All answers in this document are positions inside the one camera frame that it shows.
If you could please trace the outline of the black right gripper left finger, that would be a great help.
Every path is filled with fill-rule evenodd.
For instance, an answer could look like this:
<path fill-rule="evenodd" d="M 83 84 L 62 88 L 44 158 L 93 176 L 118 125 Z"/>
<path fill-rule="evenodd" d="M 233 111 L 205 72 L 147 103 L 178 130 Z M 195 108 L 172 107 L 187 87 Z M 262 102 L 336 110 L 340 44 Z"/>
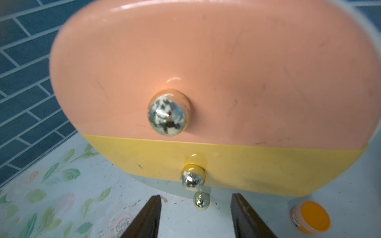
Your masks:
<path fill-rule="evenodd" d="M 157 238 L 161 215 L 161 197 L 152 196 L 121 235 L 121 238 Z"/>

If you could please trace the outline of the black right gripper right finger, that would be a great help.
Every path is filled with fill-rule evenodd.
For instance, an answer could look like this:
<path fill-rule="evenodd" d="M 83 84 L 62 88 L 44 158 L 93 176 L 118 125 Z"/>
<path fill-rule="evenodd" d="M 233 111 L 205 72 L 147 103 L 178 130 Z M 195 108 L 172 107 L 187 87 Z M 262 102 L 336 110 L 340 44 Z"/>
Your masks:
<path fill-rule="evenodd" d="M 240 193 L 233 193 L 231 214 L 236 238 L 277 238 Z"/>

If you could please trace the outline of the orange top drawer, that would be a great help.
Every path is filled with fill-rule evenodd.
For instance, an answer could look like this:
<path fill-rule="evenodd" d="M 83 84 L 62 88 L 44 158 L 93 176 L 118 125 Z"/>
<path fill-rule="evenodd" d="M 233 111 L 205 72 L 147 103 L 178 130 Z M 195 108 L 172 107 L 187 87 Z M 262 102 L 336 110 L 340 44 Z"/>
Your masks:
<path fill-rule="evenodd" d="M 173 141 L 359 149 L 381 118 L 381 59 L 329 1 L 95 1 L 50 53 L 56 98 L 82 134 L 164 140 L 159 91 L 191 103 Z"/>

